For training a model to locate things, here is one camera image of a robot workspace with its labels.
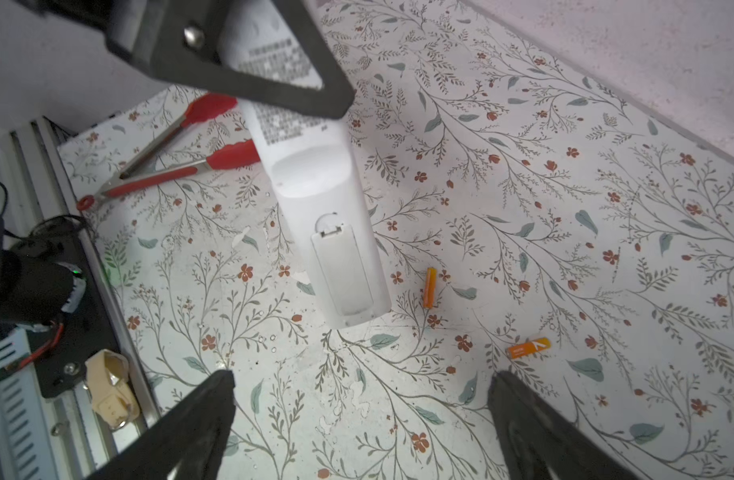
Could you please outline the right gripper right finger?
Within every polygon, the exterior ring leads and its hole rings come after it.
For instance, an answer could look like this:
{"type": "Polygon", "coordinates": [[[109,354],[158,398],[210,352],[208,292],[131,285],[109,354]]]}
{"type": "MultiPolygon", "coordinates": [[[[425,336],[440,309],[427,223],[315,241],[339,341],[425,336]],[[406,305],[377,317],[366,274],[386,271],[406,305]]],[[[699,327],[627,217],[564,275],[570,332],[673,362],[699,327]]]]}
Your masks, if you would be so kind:
{"type": "Polygon", "coordinates": [[[488,409],[511,479],[633,479],[516,375],[500,371],[488,409]]]}

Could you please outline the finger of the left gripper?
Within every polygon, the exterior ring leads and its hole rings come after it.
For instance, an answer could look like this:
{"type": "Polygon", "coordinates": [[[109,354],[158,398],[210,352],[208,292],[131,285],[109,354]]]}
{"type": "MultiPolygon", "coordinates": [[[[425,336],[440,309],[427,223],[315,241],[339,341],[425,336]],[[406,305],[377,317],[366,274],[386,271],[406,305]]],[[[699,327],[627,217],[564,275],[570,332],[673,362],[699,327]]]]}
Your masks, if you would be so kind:
{"type": "Polygon", "coordinates": [[[112,1],[105,40],[153,79],[307,116],[340,119],[355,98],[304,1],[112,1]],[[251,72],[273,44],[301,49],[311,85],[251,72]]]}

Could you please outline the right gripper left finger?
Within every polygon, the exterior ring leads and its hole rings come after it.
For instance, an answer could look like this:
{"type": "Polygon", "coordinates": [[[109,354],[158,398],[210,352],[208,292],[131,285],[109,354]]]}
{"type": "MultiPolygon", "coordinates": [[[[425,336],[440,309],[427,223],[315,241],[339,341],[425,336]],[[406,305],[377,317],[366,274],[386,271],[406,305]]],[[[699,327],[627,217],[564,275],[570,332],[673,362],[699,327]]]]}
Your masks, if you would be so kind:
{"type": "Polygon", "coordinates": [[[236,407],[234,375],[219,370],[191,391],[92,479],[215,479],[236,407]]]}

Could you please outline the white remote control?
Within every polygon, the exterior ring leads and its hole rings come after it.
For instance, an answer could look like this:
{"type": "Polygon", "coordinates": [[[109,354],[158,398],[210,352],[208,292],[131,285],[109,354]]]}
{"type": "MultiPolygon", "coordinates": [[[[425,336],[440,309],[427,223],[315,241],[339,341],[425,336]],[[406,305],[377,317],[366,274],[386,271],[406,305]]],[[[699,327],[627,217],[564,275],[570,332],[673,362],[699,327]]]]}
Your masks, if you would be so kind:
{"type": "MultiPolygon", "coordinates": [[[[306,86],[314,77],[300,48],[279,44],[249,66],[306,86]]],[[[325,320],[346,328],[388,313],[387,281],[345,115],[313,117],[244,99],[239,107],[325,320]]]]}

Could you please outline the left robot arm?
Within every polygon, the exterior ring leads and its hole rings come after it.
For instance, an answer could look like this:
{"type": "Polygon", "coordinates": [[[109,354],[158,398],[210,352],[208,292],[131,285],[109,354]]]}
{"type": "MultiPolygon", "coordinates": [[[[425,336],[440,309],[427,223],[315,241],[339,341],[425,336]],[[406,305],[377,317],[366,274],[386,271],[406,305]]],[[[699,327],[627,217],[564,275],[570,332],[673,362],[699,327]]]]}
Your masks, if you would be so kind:
{"type": "MultiPolygon", "coordinates": [[[[279,107],[315,119],[339,119],[351,107],[351,85],[323,39],[307,1],[29,1],[39,15],[56,15],[100,31],[107,49],[157,80],[201,91],[170,127],[142,149],[97,193],[78,201],[80,211],[129,193],[194,175],[251,165],[252,143],[230,145],[204,160],[143,174],[142,167],[183,131],[234,108],[241,100],[279,107]],[[282,38],[271,31],[279,28],[282,38]],[[300,49],[321,86],[297,86],[230,67],[221,47],[252,53],[262,46],[300,49]]],[[[86,278],[75,266],[7,250],[0,211],[0,323],[49,328],[80,305],[86,278]]]]}

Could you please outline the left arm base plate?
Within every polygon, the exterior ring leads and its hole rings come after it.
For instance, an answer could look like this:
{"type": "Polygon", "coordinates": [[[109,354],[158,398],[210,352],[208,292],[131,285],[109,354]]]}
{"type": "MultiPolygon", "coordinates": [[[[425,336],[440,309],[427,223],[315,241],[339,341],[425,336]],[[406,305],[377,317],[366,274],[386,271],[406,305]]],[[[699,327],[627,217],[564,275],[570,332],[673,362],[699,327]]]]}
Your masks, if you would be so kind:
{"type": "Polygon", "coordinates": [[[78,238],[20,242],[3,252],[0,340],[26,335],[33,353],[55,339],[49,352],[33,360],[41,394],[55,398],[86,376],[85,361],[119,345],[97,278],[78,238]]]}

